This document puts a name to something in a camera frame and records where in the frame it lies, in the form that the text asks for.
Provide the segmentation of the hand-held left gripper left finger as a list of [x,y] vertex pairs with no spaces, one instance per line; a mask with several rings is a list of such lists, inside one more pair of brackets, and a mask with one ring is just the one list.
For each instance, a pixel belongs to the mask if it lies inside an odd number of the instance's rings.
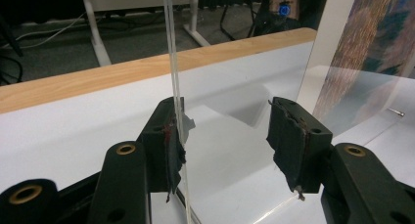
[[145,147],[149,191],[175,194],[186,151],[180,142],[173,97],[158,103],[139,135],[139,142]]

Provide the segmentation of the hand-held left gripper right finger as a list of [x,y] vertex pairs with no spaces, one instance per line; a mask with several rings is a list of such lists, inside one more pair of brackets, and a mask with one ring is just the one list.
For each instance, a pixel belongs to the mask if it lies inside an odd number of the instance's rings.
[[289,189],[303,194],[320,190],[321,166],[329,153],[333,133],[289,99],[274,97],[266,141],[274,150],[273,160],[286,177]]

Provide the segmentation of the clear acrylic panel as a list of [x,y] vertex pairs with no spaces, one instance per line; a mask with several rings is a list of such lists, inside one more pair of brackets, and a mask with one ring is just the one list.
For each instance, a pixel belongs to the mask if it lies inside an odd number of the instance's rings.
[[[172,80],[172,91],[175,106],[176,122],[178,129],[179,142],[183,148],[186,147],[186,135],[189,133],[189,128],[184,121],[184,103],[180,94],[179,83],[179,66],[176,53],[176,38],[175,38],[175,25],[173,16],[173,4],[172,0],[163,0],[164,12],[165,12],[165,24],[167,35],[167,47],[169,52],[170,71]],[[184,198],[184,206],[186,209],[187,224],[202,224],[201,220],[197,216],[190,201],[189,181],[187,173],[187,165],[182,165],[181,170],[182,185],[178,191],[182,193]]]
[[327,0],[298,102],[336,136],[384,131],[415,112],[414,69],[415,0]]

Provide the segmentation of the white desk leg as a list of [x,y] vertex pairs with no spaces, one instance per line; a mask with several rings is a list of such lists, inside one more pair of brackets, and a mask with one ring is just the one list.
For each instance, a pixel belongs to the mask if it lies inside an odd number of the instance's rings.
[[198,45],[206,47],[210,43],[198,32],[198,6],[199,0],[189,0],[189,19],[183,28]]
[[82,0],[82,1],[85,7],[87,19],[89,22],[89,27],[91,30],[91,43],[92,43],[97,61],[101,67],[109,66],[112,62],[108,55],[106,47],[103,43],[103,40],[101,38],[91,0]]

